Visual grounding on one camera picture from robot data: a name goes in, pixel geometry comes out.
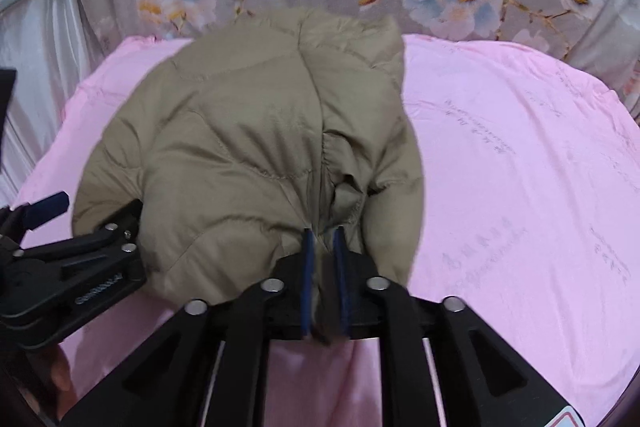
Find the metal rivet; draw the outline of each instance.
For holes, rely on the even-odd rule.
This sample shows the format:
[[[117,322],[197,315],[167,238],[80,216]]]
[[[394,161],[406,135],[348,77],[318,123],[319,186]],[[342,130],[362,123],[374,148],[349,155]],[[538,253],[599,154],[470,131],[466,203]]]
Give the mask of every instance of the metal rivet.
[[[265,279],[260,284],[260,288],[269,293],[278,293],[283,290],[284,282],[280,279]]]
[[[461,312],[466,308],[465,301],[459,297],[447,297],[444,299],[444,307],[450,312]]]
[[[389,279],[385,279],[384,277],[372,277],[371,279],[367,279],[367,286],[376,291],[386,290],[389,288],[389,284]]]
[[[205,311],[207,311],[209,305],[205,301],[201,301],[200,299],[193,299],[193,301],[187,302],[184,306],[184,311],[186,311],[190,315],[202,315]]]

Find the pink tablecloth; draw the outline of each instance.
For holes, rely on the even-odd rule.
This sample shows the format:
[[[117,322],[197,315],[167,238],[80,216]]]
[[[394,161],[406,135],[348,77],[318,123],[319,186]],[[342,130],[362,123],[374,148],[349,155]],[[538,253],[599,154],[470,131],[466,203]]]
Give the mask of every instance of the pink tablecloth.
[[[595,78],[523,46],[406,37],[427,179],[410,289],[460,295],[596,426],[640,364],[640,131]],[[127,39],[78,89],[19,200],[73,198],[100,131],[186,41]],[[63,216],[29,245],[67,237]],[[85,394],[168,316],[138,293],[65,341]],[[272,348],[266,423],[380,425],[376,344]]]

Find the sticker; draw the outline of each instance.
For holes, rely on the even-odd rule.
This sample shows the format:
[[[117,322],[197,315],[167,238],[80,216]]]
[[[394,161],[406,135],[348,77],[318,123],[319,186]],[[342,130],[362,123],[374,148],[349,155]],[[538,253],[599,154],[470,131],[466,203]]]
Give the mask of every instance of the sticker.
[[[545,427],[584,427],[574,408],[567,405]]]

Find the pink sheet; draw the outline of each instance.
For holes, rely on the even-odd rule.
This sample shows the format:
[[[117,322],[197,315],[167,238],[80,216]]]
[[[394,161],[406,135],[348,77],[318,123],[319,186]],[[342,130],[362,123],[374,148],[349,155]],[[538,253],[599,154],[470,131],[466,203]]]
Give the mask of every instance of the pink sheet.
[[[410,289],[462,296],[595,426],[640,365],[640,131],[600,81],[524,46],[405,41],[404,100],[427,179]],[[102,127],[185,44],[127,39],[69,101],[19,201],[73,198]],[[68,237],[69,220],[26,243]],[[78,393],[170,314],[138,293],[67,339]],[[378,370],[371,341],[276,344],[265,425],[380,425]]]

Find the khaki down jacket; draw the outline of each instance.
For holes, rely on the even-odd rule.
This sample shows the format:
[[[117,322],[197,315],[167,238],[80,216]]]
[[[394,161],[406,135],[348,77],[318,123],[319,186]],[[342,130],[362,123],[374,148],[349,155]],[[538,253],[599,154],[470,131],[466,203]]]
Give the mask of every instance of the khaki down jacket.
[[[237,297],[300,251],[305,228],[320,295],[340,225],[351,250],[406,284],[423,183],[402,59],[392,19],[318,10],[240,18],[197,39],[105,129],[84,168],[74,234],[140,198],[148,286],[176,305]]]

